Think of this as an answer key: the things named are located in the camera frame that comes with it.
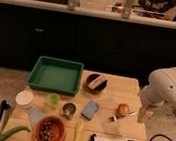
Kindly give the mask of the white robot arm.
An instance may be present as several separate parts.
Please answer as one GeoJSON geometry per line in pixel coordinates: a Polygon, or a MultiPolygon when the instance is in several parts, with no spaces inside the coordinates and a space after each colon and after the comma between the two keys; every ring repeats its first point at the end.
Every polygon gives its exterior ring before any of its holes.
{"type": "Polygon", "coordinates": [[[148,76],[148,85],[139,93],[142,103],[137,120],[145,123],[153,114],[153,108],[167,102],[176,110],[176,67],[156,69],[148,76]]]}

